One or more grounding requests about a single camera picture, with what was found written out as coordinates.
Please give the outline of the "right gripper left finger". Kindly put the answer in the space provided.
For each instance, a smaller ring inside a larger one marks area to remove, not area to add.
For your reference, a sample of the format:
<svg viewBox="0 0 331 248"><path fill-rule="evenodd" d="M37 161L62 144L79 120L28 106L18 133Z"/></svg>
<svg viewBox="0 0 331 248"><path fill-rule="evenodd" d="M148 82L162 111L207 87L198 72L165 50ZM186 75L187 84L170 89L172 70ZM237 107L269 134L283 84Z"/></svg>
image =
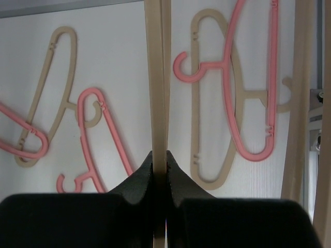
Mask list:
<svg viewBox="0 0 331 248"><path fill-rule="evenodd" d="M15 194L1 202L1 247L164 247L153 157L106 193Z"/></svg>

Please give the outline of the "beige hanger with right hook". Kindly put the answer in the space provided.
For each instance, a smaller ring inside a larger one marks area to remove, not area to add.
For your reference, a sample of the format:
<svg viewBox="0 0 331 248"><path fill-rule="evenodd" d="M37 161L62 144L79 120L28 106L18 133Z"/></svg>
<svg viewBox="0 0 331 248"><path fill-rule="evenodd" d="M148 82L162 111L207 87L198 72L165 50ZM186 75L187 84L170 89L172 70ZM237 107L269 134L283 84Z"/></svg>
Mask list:
<svg viewBox="0 0 331 248"><path fill-rule="evenodd" d="M305 165L314 1L295 2L290 122L281 198L299 202Z"/></svg>

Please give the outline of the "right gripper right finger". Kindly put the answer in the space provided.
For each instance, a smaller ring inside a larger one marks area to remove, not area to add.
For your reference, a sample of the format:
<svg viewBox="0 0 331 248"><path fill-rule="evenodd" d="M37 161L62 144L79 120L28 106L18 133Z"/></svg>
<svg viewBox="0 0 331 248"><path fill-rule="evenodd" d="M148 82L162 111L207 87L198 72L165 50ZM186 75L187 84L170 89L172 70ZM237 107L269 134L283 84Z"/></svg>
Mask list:
<svg viewBox="0 0 331 248"><path fill-rule="evenodd" d="M216 198L167 151L168 247L321 247L300 204L283 199Z"/></svg>

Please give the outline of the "beige hanger bottom pile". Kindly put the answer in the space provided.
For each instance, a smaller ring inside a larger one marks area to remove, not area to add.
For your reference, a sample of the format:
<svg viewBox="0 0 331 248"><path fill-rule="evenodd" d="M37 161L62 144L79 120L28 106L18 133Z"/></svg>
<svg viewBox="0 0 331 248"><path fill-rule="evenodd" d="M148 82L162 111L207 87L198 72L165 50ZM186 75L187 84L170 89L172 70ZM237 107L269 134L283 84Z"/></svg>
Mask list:
<svg viewBox="0 0 331 248"><path fill-rule="evenodd" d="M144 1L154 176L154 247L165 246L171 1Z"/></svg>

